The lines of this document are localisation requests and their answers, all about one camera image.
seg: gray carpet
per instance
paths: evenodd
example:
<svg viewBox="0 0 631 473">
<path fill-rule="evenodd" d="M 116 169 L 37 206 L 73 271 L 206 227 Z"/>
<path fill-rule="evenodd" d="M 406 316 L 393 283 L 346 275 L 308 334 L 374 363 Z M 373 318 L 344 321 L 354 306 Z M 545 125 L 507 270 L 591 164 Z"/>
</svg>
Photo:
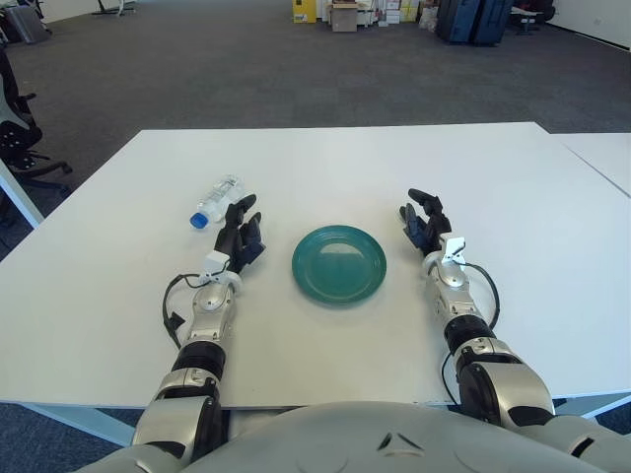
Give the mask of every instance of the gray carpet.
<svg viewBox="0 0 631 473">
<path fill-rule="evenodd" d="M 631 55 L 553 28 L 507 32 L 499 47 L 446 45 L 415 25 L 333 34 L 291 24 L 288 0 L 144 1 L 120 19 L 51 28 L 51 40 L 7 53 L 22 92 L 38 94 L 36 148 L 75 170 L 49 179 L 72 187 L 144 128 L 533 120 L 552 133 L 631 130 Z M 44 215 L 61 202 L 28 192 Z M 0 228 L 8 246 L 29 232 L 13 216 Z M 629 432 L 630 416 L 626 406 L 601 421 Z M 19 406 L 0 405 L 0 419 L 2 471 L 68 471 L 114 449 Z"/>
</svg>

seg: yellow box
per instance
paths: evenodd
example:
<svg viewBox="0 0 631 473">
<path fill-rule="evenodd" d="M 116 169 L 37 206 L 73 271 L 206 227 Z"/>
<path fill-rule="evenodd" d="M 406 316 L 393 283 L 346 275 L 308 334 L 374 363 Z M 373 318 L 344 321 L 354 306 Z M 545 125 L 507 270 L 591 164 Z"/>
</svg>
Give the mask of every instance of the yellow box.
<svg viewBox="0 0 631 473">
<path fill-rule="evenodd" d="M 294 23 L 315 23 L 316 1 L 317 0 L 292 0 Z"/>
<path fill-rule="evenodd" d="M 402 23 L 415 22 L 417 13 L 418 13 L 418 7 L 401 8 L 401 22 Z"/>
</svg>

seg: office chair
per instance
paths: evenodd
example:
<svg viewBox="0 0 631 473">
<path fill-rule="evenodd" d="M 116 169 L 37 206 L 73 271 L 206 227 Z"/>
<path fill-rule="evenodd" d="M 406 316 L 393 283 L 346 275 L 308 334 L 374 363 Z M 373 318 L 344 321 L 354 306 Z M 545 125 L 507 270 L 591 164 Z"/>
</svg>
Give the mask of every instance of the office chair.
<svg viewBox="0 0 631 473">
<path fill-rule="evenodd" d="M 62 197 L 67 197 L 70 195 L 70 188 L 67 185 L 34 179 L 56 169 L 68 174 L 72 172 L 72 168 L 65 161 L 58 161 L 43 168 L 31 169 L 36 161 L 50 161 L 49 157 L 31 150 L 31 146 L 41 139 L 41 130 L 36 126 L 27 104 L 35 94 L 20 96 L 11 63 L 2 49 L 0 81 L 4 92 L 0 94 L 0 159 L 22 185 L 56 189 Z"/>
</svg>

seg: teal plate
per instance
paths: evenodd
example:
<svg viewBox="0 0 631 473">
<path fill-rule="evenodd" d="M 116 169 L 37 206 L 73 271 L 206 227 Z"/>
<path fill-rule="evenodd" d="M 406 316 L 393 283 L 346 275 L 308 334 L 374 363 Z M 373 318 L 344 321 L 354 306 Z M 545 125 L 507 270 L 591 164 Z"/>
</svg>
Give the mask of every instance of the teal plate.
<svg viewBox="0 0 631 473">
<path fill-rule="evenodd" d="M 386 255 L 359 229 L 333 225 L 303 238 L 292 258 L 294 278 L 307 295 L 328 304 L 367 298 L 386 276 Z"/>
</svg>

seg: water bottle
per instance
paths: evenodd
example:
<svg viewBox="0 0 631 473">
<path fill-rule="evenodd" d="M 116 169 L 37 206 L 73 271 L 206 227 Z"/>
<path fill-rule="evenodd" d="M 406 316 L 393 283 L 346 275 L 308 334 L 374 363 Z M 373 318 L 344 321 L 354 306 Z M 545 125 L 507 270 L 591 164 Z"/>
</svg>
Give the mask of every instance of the water bottle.
<svg viewBox="0 0 631 473">
<path fill-rule="evenodd" d="M 230 204 L 235 204 L 245 195 L 244 182 L 235 175 L 225 175 L 213 189 L 197 204 L 197 212 L 190 218 L 190 224 L 203 229 L 208 221 L 221 222 Z"/>
</svg>

